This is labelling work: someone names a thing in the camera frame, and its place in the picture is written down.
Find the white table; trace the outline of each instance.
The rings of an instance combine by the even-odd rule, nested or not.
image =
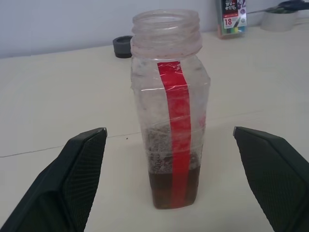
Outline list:
[[[309,133],[309,27],[203,38],[198,56],[212,83],[198,198],[168,211],[152,206],[129,59],[100,47],[0,60],[1,156],[31,152],[0,159],[0,225],[69,138],[105,126],[109,138],[85,231],[271,232],[232,133],[238,125],[279,135],[309,160],[299,139]]]

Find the plastic bottle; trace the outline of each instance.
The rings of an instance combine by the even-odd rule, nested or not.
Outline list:
[[[198,13],[156,10],[133,18],[132,89],[153,202],[158,209],[194,203],[204,143],[210,78],[196,56]]]

